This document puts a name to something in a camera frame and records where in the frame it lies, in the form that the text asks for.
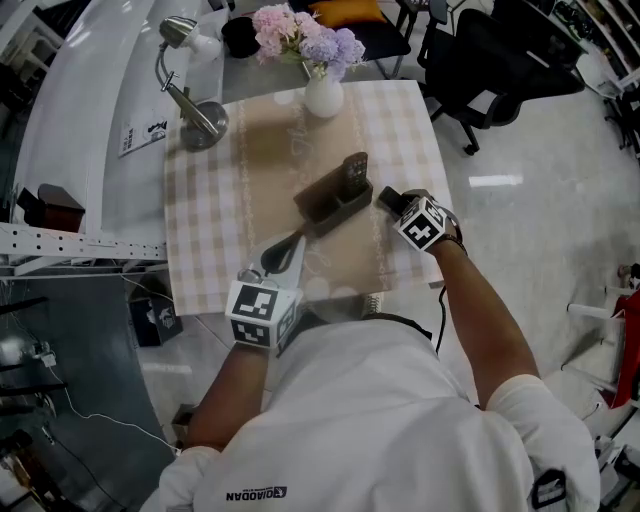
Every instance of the remote control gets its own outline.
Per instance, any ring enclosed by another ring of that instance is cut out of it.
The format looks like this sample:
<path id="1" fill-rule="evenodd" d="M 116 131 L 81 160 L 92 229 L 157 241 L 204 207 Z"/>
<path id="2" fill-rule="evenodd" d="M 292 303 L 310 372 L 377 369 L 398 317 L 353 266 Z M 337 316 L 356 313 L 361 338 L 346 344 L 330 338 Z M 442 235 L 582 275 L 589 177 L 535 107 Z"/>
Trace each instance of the remote control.
<path id="1" fill-rule="evenodd" d="M 346 188 L 349 197 L 356 197 L 367 188 L 367 160 L 369 155 L 364 151 L 354 153 L 344 159 Z"/>

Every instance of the hydrangea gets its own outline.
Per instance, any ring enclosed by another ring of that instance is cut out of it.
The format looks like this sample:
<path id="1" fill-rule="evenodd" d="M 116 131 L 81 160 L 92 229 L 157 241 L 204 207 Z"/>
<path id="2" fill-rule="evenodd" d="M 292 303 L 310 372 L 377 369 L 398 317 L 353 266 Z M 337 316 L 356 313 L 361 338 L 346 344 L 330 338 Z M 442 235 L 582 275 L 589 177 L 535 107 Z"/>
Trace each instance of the hydrangea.
<path id="1" fill-rule="evenodd" d="M 337 58 L 349 65 L 357 64 L 364 55 L 364 45 L 356 39 L 351 30 L 341 28 L 335 32 L 335 41 L 338 44 Z"/>
<path id="2" fill-rule="evenodd" d="M 300 55 L 315 63 L 329 62 L 338 54 L 338 44 L 329 37 L 313 37 L 300 43 Z"/>
<path id="3" fill-rule="evenodd" d="M 298 29 L 304 37 L 318 37 L 322 31 L 320 25 L 310 14 L 306 12 L 297 12 L 294 19 L 298 24 Z"/>
<path id="4" fill-rule="evenodd" d="M 308 61 L 317 76 L 341 80 L 364 54 L 364 46 L 350 30 L 323 27 L 314 16 L 294 13 L 287 4 L 258 9 L 253 27 L 260 43 L 260 63 L 277 57 L 284 62 Z"/>
<path id="5" fill-rule="evenodd" d="M 253 28 L 258 34 L 295 37 L 296 21 L 293 11 L 287 4 L 267 5 L 253 15 Z"/>

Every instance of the white floor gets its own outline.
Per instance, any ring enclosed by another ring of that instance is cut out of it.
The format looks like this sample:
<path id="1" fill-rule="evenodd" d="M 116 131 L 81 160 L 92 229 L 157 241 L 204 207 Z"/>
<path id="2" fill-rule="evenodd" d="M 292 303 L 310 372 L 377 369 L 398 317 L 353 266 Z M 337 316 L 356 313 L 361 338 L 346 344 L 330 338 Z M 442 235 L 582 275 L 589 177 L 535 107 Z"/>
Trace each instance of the white floor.
<path id="1" fill-rule="evenodd" d="M 239 3 L 242 13 L 257 1 Z M 489 0 L 483 3 L 467 2 L 468 7 L 490 8 Z M 383 9 L 395 19 L 394 4 L 385 3 Z M 415 54 L 426 19 L 426 14 L 419 17 L 411 39 L 414 51 L 400 76 L 423 79 Z M 285 65 L 260 70 L 265 80 L 252 83 L 248 77 L 256 66 L 253 60 L 227 59 L 225 101 L 304 85 L 299 70 Z M 369 65 L 348 79 L 380 79 L 380 74 Z M 602 100 L 590 91 L 528 102 L 513 124 L 477 131 L 481 150 L 473 157 L 462 151 L 468 142 L 457 122 L 443 116 L 434 123 L 469 253 L 521 326 L 545 382 L 580 417 L 602 400 L 591 385 L 559 370 L 577 347 L 598 339 L 600 325 L 569 317 L 566 305 L 611 304 L 604 285 L 618 284 L 620 263 L 640 259 L 640 167 L 628 152 L 618 150 L 617 131 L 604 115 Z M 437 293 L 426 287 L 391 293 L 384 309 L 437 333 Z M 220 315 L 201 319 L 231 344 Z M 181 336 L 161 348 L 138 351 L 152 403 L 170 438 L 169 424 L 179 405 L 198 403 L 227 353 L 196 320 L 184 322 Z M 611 378 L 614 352 L 610 345 L 598 345 L 581 357 L 581 364 Z M 472 392 L 468 362 L 450 321 L 441 357 Z M 625 414 L 626 408 L 600 407 L 586 423 L 594 434 L 608 433 Z"/>

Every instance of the orange pillow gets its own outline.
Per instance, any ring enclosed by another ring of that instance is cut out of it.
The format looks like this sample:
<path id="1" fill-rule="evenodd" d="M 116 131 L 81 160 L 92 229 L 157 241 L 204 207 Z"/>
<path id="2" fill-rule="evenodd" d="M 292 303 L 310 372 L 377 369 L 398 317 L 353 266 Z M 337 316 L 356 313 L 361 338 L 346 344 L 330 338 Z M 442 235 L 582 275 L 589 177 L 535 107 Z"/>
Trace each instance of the orange pillow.
<path id="1" fill-rule="evenodd" d="M 326 0 L 311 4 L 309 9 L 319 14 L 318 23 L 329 28 L 365 21 L 387 22 L 377 0 Z"/>

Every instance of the lamp base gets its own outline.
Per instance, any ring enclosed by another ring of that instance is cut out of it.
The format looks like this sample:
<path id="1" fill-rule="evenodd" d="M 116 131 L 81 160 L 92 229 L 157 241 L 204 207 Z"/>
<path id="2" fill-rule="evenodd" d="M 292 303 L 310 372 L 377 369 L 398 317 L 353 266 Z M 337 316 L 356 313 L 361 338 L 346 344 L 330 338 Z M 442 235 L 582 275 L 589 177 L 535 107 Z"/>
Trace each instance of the lamp base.
<path id="1" fill-rule="evenodd" d="M 196 105 L 198 110 L 204 114 L 204 116 L 211 121 L 211 124 L 218 131 L 215 135 L 203 132 L 193 123 L 193 121 L 187 121 L 180 129 L 180 137 L 185 147 L 190 151 L 202 151 L 203 149 L 209 149 L 216 142 L 218 142 L 229 128 L 229 116 L 224 107 L 215 101 L 205 101 Z"/>

